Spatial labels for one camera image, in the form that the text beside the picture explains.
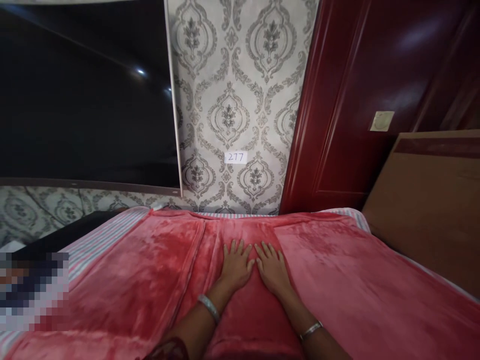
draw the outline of red wooden door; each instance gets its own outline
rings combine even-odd
[[[458,127],[454,103],[468,115],[478,98],[478,20],[477,1],[323,0],[280,213],[361,209],[398,133]],[[395,112],[386,132],[370,131],[377,111]]]

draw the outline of number label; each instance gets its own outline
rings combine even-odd
[[[228,151],[225,153],[225,164],[246,164],[247,151]]]

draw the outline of red fleece blanket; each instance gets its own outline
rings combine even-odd
[[[281,247],[300,297],[354,359],[480,359],[480,306],[419,270],[352,218],[226,220],[157,211],[70,284],[63,329],[45,316],[7,359],[145,356],[220,274],[232,239]],[[255,257],[255,250],[250,257]],[[301,348],[255,269],[205,357],[286,359]]]

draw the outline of woman's left hand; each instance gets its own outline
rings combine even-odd
[[[244,241],[240,241],[237,249],[237,242],[231,242],[231,249],[227,245],[223,246],[223,268],[219,281],[225,282],[232,292],[242,288],[250,279],[255,259],[248,261],[252,245],[248,245],[244,250]]]

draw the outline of television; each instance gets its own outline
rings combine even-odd
[[[0,185],[182,196],[165,0],[0,5]]]

